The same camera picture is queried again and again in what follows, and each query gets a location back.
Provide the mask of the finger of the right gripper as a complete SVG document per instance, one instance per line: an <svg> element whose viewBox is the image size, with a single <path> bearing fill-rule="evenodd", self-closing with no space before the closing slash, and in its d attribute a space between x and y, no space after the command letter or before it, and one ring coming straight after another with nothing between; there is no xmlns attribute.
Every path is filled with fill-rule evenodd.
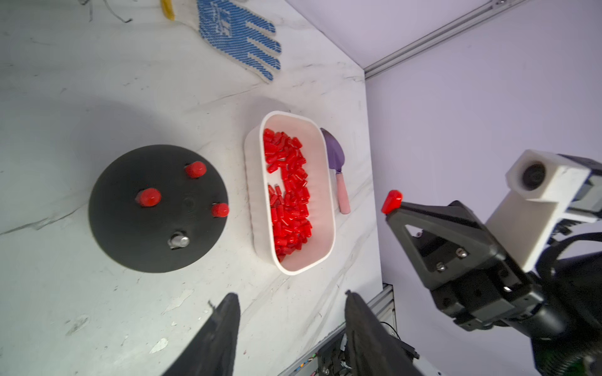
<svg viewBox="0 0 602 376"><path fill-rule="evenodd" d="M386 215L423 286L433 291L506 259L506 251L459 201L447 206L403 203Z"/></svg>

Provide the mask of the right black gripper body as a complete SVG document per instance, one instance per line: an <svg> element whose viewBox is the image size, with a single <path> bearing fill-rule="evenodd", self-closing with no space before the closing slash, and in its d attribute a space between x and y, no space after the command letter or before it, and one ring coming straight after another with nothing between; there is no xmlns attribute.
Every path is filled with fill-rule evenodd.
<svg viewBox="0 0 602 376"><path fill-rule="evenodd" d="M509 259L470 269L469 255L431 255L430 271L445 279L431 290L437 309L467 332L512 327L528 338L562 338L574 319L531 274Z"/></svg>

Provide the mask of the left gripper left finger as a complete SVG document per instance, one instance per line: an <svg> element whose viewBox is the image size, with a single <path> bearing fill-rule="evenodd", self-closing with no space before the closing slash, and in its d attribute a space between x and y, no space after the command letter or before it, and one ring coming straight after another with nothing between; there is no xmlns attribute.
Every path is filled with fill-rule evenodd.
<svg viewBox="0 0 602 376"><path fill-rule="evenodd" d="M168 375L232 375L241 310L238 296L228 293L186 349L163 373Z"/></svg>

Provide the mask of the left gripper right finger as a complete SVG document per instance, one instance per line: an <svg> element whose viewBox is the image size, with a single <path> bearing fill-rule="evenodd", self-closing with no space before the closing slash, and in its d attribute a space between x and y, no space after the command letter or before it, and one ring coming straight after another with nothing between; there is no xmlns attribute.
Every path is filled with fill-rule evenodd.
<svg viewBox="0 0 602 376"><path fill-rule="evenodd" d="M346 292L349 365L353 375L419 375L401 342L387 333L356 292Z"/></svg>

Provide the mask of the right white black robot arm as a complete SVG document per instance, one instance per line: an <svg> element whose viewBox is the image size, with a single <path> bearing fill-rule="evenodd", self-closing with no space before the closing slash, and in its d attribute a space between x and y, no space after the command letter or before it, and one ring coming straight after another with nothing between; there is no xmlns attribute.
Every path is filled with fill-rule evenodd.
<svg viewBox="0 0 602 376"><path fill-rule="evenodd" d="M583 375L601 356L601 255L564 258L583 233L547 244L523 271L489 229L459 201L427 206L388 200L386 221L437 309L462 329L511 327L531 340L542 375Z"/></svg>

